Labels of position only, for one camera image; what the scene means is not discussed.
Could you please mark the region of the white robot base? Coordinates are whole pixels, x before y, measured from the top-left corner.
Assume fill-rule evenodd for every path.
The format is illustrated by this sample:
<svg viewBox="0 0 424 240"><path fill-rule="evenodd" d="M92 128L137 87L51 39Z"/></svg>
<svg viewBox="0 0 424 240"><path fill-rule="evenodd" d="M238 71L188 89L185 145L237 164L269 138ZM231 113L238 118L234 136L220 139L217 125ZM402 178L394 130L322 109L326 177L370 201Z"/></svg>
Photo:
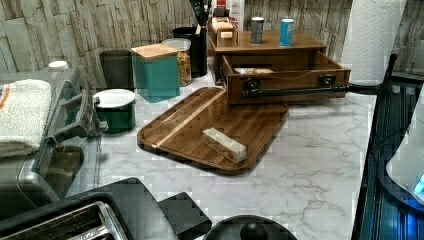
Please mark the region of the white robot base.
<svg viewBox="0 0 424 240"><path fill-rule="evenodd" d="M423 212L424 96L420 90L411 123L394 155L384 167L384 188L400 203Z"/></svg>

